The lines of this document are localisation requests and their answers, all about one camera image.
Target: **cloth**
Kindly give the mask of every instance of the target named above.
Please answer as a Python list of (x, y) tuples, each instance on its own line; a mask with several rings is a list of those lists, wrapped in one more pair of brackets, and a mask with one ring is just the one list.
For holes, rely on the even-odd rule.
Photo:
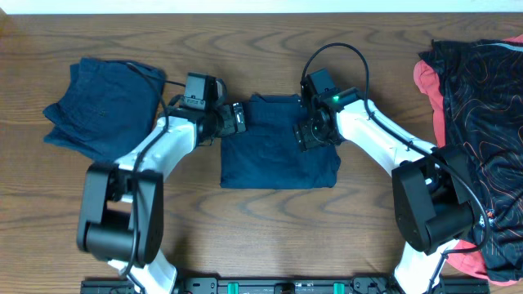
[[(508, 124), (508, 126), (506, 123), (503, 124), (503, 127), (505, 127), (509, 131), (509, 133), (505, 133), (505, 130), (498, 128), (497, 123), (494, 124), (494, 129), (492, 128), (492, 126), (485, 126), (484, 123), (483, 125), (480, 124), (481, 129), (475, 127), (476, 134), (474, 135), (472, 132), (469, 132), (470, 127), (465, 128), (465, 126), (470, 126), (472, 122), (474, 122), (475, 125), (477, 125), (478, 122), (485, 120), (486, 114), (488, 114), (489, 116), (493, 115), (493, 119), (496, 122), (500, 118), (499, 116), (496, 116), (496, 114), (503, 114), (503, 116), (501, 117), (501, 121), (505, 122), (507, 120), (510, 121), (515, 116), (517, 117), (517, 114), (515, 114), (514, 111), (512, 111), (511, 115), (509, 112), (504, 113), (503, 111), (500, 113), (497, 110), (502, 108), (503, 105), (507, 106), (508, 108), (512, 106), (512, 98), (514, 97), (510, 97), (512, 91), (516, 92), (515, 95), (521, 94), (521, 87), (513, 87), (512, 85), (517, 83), (521, 85), (521, 47), (519, 47), (517, 43), (523, 42), (523, 35), (515, 38), (509, 38), (505, 41), (506, 42), (480, 41), (476, 43), (440, 42), (444, 43), (440, 47), (438, 47), (443, 47), (442, 51), (436, 49), (435, 46), (435, 50), (432, 52), (432, 54), (426, 52), (420, 55), (423, 59), (427, 59), (428, 62), (436, 69), (435, 71), (431, 67), (431, 65), (429, 65), (424, 60), (418, 62), (414, 67), (414, 81), (416, 85), (419, 87), (420, 92), (429, 96), (431, 106), (434, 109), (434, 132), (439, 146), (445, 145), (445, 120), (447, 118), (451, 118), (450, 121), (453, 122), (453, 126), (451, 128), (462, 131), (461, 134), (458, 134), (462, 135), (462, 137), (459, 137), (457, 140), (454, 137), (453, 141), (458, 141), (457, 143), (467, 145), (469, 147), (469, 153), (471, 156), (473, 156), (471, 153), (475, 152), (472, 148), (472, 145), (476, 145), (476, 150), (480, 151), (479, 153), (481, 154), (481, 151), (485, 152), (485, 150), (480, 149), (482, 142), (483, 144), (489, 141), (492, 142), (492, 137), (497, 136), (500, 137), (502, 140), (494, 140), (494, 142), (497, 144), (499, 144), (499, 142), (502, 142), (500, 145), (504, 145), (507, 141), (503, 141), (503, 138), (510, 133), (510, 130), (512, 130), (512, 134), (514, 133), (517, 126), (513, 125), (511, 122)], [(476, 76), (477, 67), (474, 67), (475, 64), (484, 65), (482, 68), (482, 73), (490, 74), (490, 78), (488, 75), (484, 75), (484, 80), (481, 79), (482, 82), (478, 83), (479, 79), (477, 79)], [(441, 85), (440, 76), (442, 77), (442, 80), (445, 81)], [(453, 94), (453, 89), (455, 89), (457, 85), (459, 85), (460, 87), (463, 87), (463, 85), (465, 85), (466, 89), (468, 89), (467, 87), (470, 86), (472, 91), (467, 92), (467, 90), (465, 90), (464, 93), (459, 93), (462, 95), (456, 96), (454, 95), (456, 93)], [(455, 102), (457, 100), (453, 99), (454, 97), (461, 98), (458, 104), (461, 104), (461, 106), (465, 110), (468, 110), (463, 111), (467, 113), (467, 116), (465, 117), (464, 121), (463, 114), (458, 114), (454, 118), (452, 115), (449, 115), (448, 117), (445, 116), (445, 111), (449, 111), (451, 113), (452, 108), (445, 106), (444, 111), (444, 97), (441, 95), (441, 93), (447, 94), (445, 96), (445, 99), (451, 102)], [(498, 96), (499, 100), (494, 100), (492, 98), (495, 96)], [(484, 130), (490, 131), (490, 133), (494, 136), (491, 136), (491, 138), (487, 138), (487, 140), (485, 141), (479, 140), (480, 137), (485, 137), (486, 133), (484, 132)], [(469, 139), (469, 141), (461, 141), (463, 137)], [(518, 154), (521, 155), (521, 149), (523, 148), (523, 146), (521, 146), (521, 144), (516, 144), (515, 147), (516, 150), (519, 150), (517, 151)], [(496, 230), (494, 242), (492, 244), (492, 247), (490, 248), (490, 252), (492, 254), (487, 256), (487, 263), (485, 263), (485, 258), (483, 257), (483, 255), (485, 254), (484, 252), (474, 252), (466, 255), (452, 254), (449, 256), (448, 260), (448, 262), (453, 267), (462, 271), (463, 273), (470, 274), (471, 276), (477, 278), (487, 278), (492, 283), (501, 286), (514, 284), (516, 283), (517, 279), (521, 277), (521, 263), (519, 265), (517, 263), (513, 263), (514, 261), (517, 261), (517, 258), (513, 258), (513, 254), (512, 256), (505, 256), (507, 251), (511, 251), (510, 249), (508, 250), (508, 248), (510, 246), (514, 246), (514, 244), (510, 243), (510, 236), (516, 235), (517, 239), (516, 244), (518, 245), (513, 247), (513, 250), (516, 250), (517, 246), (519, 246), (519, 243), (521, 242), (521, 238), (519, 235), (520, 233), (516, 233), (513, 230), (514, 228), (510, 227), (509, 225), (511, 221), (507, 221), (507, 217), (511, 217), (511, 213), (516, 213), (517, 216), (521, 215), (521, 210), (517, 207), (518, 205), (516, 205), (516, 202), (519, 200), (519, 196), (521, 196), (521, 192), (519, 192), (517, 200), (509, 199), (510, 197), (507, 197), (509, 196), (507, 194), (505, 194), (506, 197), (503, 197), (503, 193), (496, 190), (496, 188), (498, 187), (493, 187), (494, 184), (498, 185), (500, 183), (495, 183), (496, 180), (493, 182), (489, 180), (489, 178), (495, 178), (497, 179), (497, 181), (499, 181), (500, 178), (498, 176), (500, 173), (500, 163), (504, 160), (507, 160), (507, 157), (517, 159), (517, 157), (519, 156), (518, 154), (514, 153), (507, 156), (507, 154), (499, 154), (499, 150), (495, 150), (494, 152), (482, 154), (481, 156), (483, 162), (479, 158), (476, 158), (475, 163), (473, 160), (471, 160), (472, 163), (469, 163), (469, 165), (474, 166), (479, 161), (480, 169), (483, 172), (487, 171), (486, 173), (479, 173), (479, 177), (487, 178), (487, 181), (483, 182), (481, 181), (481, 179), (477, 179), (476, 185), (480, 185), (479, 189), (486, 189), (486, 191), (481, 191), (482, 194), (487, 195), (487, 198), (489, 198), (490, 200), (491, 207), (496, 206), (498, 208), (498, 211), (492, 208), (488, 208), (488, 213), (490, 216), (492, 216), (492, 219), (489, 220), (489, 223), (492, 223), (494, 229)], [(510, 170), (510, 167), (508, 167), (507, 164), (501, 164), (501, 167), (505, 171)], [(514, 171), (519, 170), (521, 177), (521, 169), (523, 167), (521, 165), (518, 166), (518, 163), (515, 164), (515, 167), (516, 170)], [(498, 198), (500, 196), (498, 195), (499, 193), (501, 193), (501, 201), (498, 201)], [(499, 217), (497, 216), (498, 212), (501, 212), (504, 218), (504, 220), (500, 221), (499, 223), (497, 222)], [(518, 217), (516, 224), (519, 223), (520, 220), (521, 218)], [(467, 241), (461, 241), (456, 248), (468, 248), (473, 246), (473, 244)]]
[(221, 139), (221, 187), (333, 187), (341, 160), (334, 146), (301, 152), (293, 125), (307, 119), (299, 96), (253, 96), (244, 103), (247, 131)]
[[(134, 63), (142, 72), (164, 78), (162, 71)], [(96, 161), (113, 162), (150, 133), (158, 97), (124, 61), (82, 58), (70, 66), (64, 97), (43, 114), (55, 127), (46, 143), (77, 150)], [(158, 92), (163, 82), (151, 80)]]

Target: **navy blue cloth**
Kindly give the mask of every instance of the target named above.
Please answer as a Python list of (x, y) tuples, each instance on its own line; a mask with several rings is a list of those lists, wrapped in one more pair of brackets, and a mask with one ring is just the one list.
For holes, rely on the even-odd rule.
[(333, 187), (341, 160), (334, 146), (301, 152), (293, 125), (307, 119), (299, 96), (253, 96), (244, 103), (247, 131), (221, 139), (221, 187)]
[[(142, 72), (165, 78), (163, 71), (134, 63)], [(82, 58), (70, 66), (64, 97), (43, 114), (55, 127), (46, 143), (77, 150), (96, 161), (113, 162), (150, 133), (158, 97), (124, 61)], [(163, 82), (152, 80), (161, 93)]]

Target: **wood grain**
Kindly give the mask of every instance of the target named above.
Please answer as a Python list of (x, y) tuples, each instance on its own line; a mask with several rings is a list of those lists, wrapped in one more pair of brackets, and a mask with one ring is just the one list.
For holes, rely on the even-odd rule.
[[(349, 42), (369, 61), (377, 106), (434, 141), (431, 107), (413, 84), (417, 53), (432, 39), (507, 38), (521, 14), (13, 16), (0, 39), (0, 292), (78, 293), (88, 276), (114, 277), (75, 245), (90, 160), (45, 145), (42, 110), (69, 84), (82, 56), (132, 59), (184, 81), (223, 78), (232, 100), (292, 94), (302, 67), (328, 42)], [(362, 87), (362, 65), (342, 49), (318, 56), (343, 86)], [(166, 96), (180, 89), (168, 87)], [(353, 144), (338, 148), (333, 189), (220, 189), (219, 142), (183, 158), (165, 185), (162, 248), (181, 269), (222, 276), (390, 273), (403, 240), (388, 175)], [(455, 270), (445, 269), (447, 274)], [(498, 288), (520, 293), (523, 286)]]

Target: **wooden table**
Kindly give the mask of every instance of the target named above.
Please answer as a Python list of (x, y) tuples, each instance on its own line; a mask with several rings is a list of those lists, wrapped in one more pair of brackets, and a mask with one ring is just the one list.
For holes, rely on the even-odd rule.
[[(13, 16), (0, 27), (0, 292), (78, 293), (85, 277), (115, 277), (76, 248), (88, 158), (43, 144), (42, 110), (69, 84), (82, 56), (131, 59), (185, 81), (223, 78), (232, 100), (292, 94), (303, 65), (328, 42), (349, 42), (369, 61), (371, 98), (406, 130), (434, 141), (431, 106), (413, 83), (417, 53), (432, 39), (472, 41), (523, 32), (516, 14)], [(363, 87), (363, 67), (329, 49), (339, 86)], [(181, 89), (168, 87), (166, 97)], [(162, 249), (181, 269), (221, 276), (390, 273), (404, 241), (389, 176), (345, 143), (333, 189), (220, 189), (220, 144), (181, 160), (165, 185)], [(445, 268), (447, 274), (455, 270)], [(496, 293), (521, 293), (493, 287)]]

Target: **black cloth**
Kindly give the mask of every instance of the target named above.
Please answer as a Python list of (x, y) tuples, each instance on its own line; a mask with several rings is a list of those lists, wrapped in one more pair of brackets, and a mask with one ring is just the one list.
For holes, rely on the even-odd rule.
[[(158, 69), (133, 64), (144, 73), (165, 77)], [(112, 162), (150, 133), (158, 97), (124, 61), (82, 58), (70, 66), (70, 77), (64, 97), (43, 110), (55, 123), (44, 142), (77, 150), (96, 161)], [(163, 82), (152, 82), (161, 93)]]
[[(489, 278), (518, 280), (523, 267), (523, 46), (434, 42), (423, 52), (440, 78), (445, 139), (468, 152), (468, 170), (493, 237), (482, 250)], [(469, 241), (478, 244), (477, 226)]]
[(244, 103), (247, 131), (221, 139), (221, 187), (333, 187), (341, 160), (334, 146), (301, 152), (293, 124), (307, 119), (299, 96), (253, 96)]

